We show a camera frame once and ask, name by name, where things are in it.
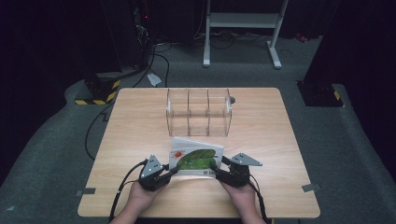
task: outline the person's left hand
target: person's left hand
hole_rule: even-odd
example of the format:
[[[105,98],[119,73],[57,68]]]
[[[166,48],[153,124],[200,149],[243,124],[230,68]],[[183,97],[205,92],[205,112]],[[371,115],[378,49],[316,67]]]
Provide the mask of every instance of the person's left hand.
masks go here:
[[[152,205],[155,197],[157,197],[165,187],[166,186],[163,186],[155,191],[147,191],[144,190],[138,182],[134,182],[129,191],[128,202],[121,212],[111,221],[111,224],[134,223],[137,217]]]

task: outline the hand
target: hand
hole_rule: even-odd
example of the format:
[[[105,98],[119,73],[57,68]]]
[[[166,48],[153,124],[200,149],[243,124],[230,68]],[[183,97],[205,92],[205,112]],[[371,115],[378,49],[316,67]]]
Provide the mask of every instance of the hand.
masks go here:
[[[147,191],[140,186],[138,182],[134,182],[129,191],[128,201],[121,212],[111,221],[111,224],[131,224],[137,217],[148,209],[155,197],[163,191],[163,186],[155,191]]]
[[[233,205],[238,210],[244,224],[259,224],[265,223],[260,217],[256,209],[256,191],[249,184],[240,188],[234,188],[220,181]]]

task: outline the gray carpet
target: gray carpet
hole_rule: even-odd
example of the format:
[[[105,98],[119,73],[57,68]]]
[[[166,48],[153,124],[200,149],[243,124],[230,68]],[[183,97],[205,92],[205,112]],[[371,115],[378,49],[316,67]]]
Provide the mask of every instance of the gray carpet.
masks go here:
[[[344,107],[307,107],[296,80],[304,75],[320,39],[301,43],[282,39],[276,45],[283,68],[275,70],[263,42],[234,43],[214,49],[210,68],[202,67],[203,47],[174,44],[156,48],[170,63],[168,87],[276,87],[280,89],[292,128],[316,192],[321,215],[301,223],[396,223],[396,187],[348,101],[342,85],[334,85]],[[213,41],[216,47],[230,42]],[[164,87],[167,63],[155,57],[152,72]],[[121,81],[135,85],[141,75]],[[86,132],[105,105],[75,105],[82,81],[65,93],[68,104],[35,133],[0,189],[0,223],[107,223],[103,217],[80,217],[76,193],[84,189],[93,161],[84,149]],[[137,85],[152,88],[145,77]],[[106,128],[102,117],[88,137],[94,156]],[[146,223],[231,223],[231,220],[142,220]],[[276,223],[298,223],[276,219]]]

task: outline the card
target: card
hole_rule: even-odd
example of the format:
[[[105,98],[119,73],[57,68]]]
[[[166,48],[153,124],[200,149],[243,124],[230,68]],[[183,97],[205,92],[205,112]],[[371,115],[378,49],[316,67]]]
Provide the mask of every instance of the card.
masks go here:
[[[175,175],[215,177],[210,164],[215,163],[220,168],[223,152],[223,146],[174,137],[169,153],[169,169],[178,167]]]

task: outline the white stand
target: white stand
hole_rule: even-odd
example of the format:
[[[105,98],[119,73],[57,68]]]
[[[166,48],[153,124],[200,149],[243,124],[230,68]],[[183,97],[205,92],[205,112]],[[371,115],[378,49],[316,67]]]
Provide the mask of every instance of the white stand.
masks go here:
[[[277,56],[275,44],[279,30],[285,16],[286,7],[289,0],[283,0],[279,13],[211,13],[210,0],[207,0],[206,28],[205,28],[205,48],[204,48],[204,67],[210,66],[210,27],[246,27],[246,28],[272,28],[274,34],[272,40],[267,41],[274,67],[282,68],[279,57]]]

